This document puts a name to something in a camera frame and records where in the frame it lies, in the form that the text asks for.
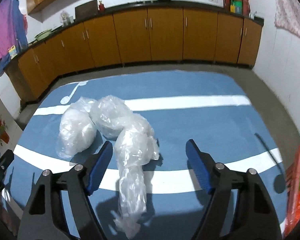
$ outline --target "silver bolt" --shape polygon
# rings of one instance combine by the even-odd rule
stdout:
[[[257,174],[257,171],[253,168],[250,168],[249,173],[252,174],[252,175],[255,175],[255,174]]]
[[[74,166],[74,169],[75,169],[76,171],[80,171],[80,170],[83,169],[83,166],[82,166],[82,164],[77,164],[77,165]]]
[[[45,170],[42,172],[43,176],[48,176],[50,174],[50,170]]]
[[[224,164],[223,164],[223,163],[216,163],[216,164],[215,164],[215,167],[216,167],[218,170],[223,170],[223,169],[224,169]]]

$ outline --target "floral cloth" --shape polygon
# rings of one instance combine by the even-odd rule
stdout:
[[[300,38],[300,3],[298,0],[276,0],[275,26]]]

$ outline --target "black countertop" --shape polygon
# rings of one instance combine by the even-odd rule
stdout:
[[[211,5],[211,4],[206,4],[206,3],[200,3],[200,2],[182,1],[182,0],[172,0],[172,1],[168,1],[168,2],[161,2],[161,1],[157,1],[157,0],[132,2],[132,3],[125,3],[125,4],[120,4],[120,5],[108,7],[104,10],[104,12],[102,12],[102,13],[99,12],[97,15],[92,15],[92,16],[86,17],[86,18],[84,18],[80,21],[74,20],[73,24],[70,24],[70,25],[65,26],[65,27],[58,27],[48,37],[29,45],[28,49],[35,48],[36,46],[44,43],[46,40],[58,35],[59,33],[63,32],[64,30],[66,30],[66,29],[68,29],[68,28],[70,28],[70,27],[72,27],[76,24],[80,24],[80,23],[85,22],[87,20],[91,20],[91,19],[94,19],[94,18],[97,18],[97,17],[102,17],[102,16],[105,16],[105,15],[113,14],[113,13],[116,13],[116,12],[121,12],[121,11],[129,10],[129,9],[133,9],[133,8],[137,9],[137,8],[142,8],[142,7],[197,8],[197,9],[204,9],[204,10],[213,11],[213,12],[221,12],[221,13],[225,13],[225,14],[228,14],[228,15],[232,15],[234,17],[242,18],[242,19],[245,19],[245,18],[250,19],[249,17],[226,11],[223,7],[219,7],[219,6],[215,6],[215,5]],[[250,19],[250,20],[252,20],[253,22],[255,22],[255,23],[257,23],[261,26],[263,26],[264,25],[264,19],[262,19],[262,18],[259,18],[259,19],[260,20],[253,20],[253,19]],[[11,61],[17,60],[28,49],[20,52]]]

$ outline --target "blue gripper pad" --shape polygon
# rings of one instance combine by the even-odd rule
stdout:
[[[212,190],[210,183],[210,174],[202,162],[199,154],[201,153],[193,140],[187,141],[185,145],[185,153],[189,159],[190,165],[197,177],[197,181],[201,189],[207,191],[208,193]]]
[[[102,181],[102,178],[106,172],[106,169],[108,168],[109,162],[112,158],[113,154],[113,147],[112,144],[109,143],[104,148],[104,150],[98,154],[101,154],[99,159],[97,160],[96,164],[92,168],[90,175],[89,175],[89,183],[86,187],[86,190],[89,192],[89,194],[92,194],[94,191],[98,190],[100,183]]]

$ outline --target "floor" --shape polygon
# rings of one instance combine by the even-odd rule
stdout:
[[[245,91],[252,102],[252,105],[259,112],[264,123],[268,127],[270,134],[280,149],[285,169],[293,163],[294,153],[300,145],[299,132],[277,97],[253,71],[248,69],[203,64],[166,64],[122,67],[62,78],[57,81],[50,91],[71,82],[79,82],[93,78],[174,69],[211,71],[232,77]],[[16,121],[22,129],[28,124],[38,106],[39,104],[29,105],[20,113]]]

